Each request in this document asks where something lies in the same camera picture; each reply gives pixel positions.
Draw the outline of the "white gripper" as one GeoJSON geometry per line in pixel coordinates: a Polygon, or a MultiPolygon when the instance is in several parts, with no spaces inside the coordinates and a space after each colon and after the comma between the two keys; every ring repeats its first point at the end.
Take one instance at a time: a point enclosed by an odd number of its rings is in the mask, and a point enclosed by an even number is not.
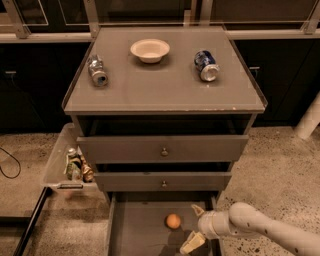
{"type": "Polygon", "coordinates": [[[189,254],[201,247],[206,239],[218,239],[230,234],[229,214],[227,211],[204,211],[200,206],[192,204],[195,215],[198,218],[200,232],[192,231],[187,240],[180,247],[181,254],[189,254]]]}

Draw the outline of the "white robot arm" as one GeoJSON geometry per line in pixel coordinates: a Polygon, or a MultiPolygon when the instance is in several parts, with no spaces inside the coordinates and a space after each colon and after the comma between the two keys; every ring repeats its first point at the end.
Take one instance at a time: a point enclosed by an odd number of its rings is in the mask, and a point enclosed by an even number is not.
{"type": "Polygon", "coordinates": [[[270,239],[294,256],[319,256],[319,100],[297,127],[256,128],[217,211],[193,207],[198,230],[180,252],[221,237],[270,239]]]}

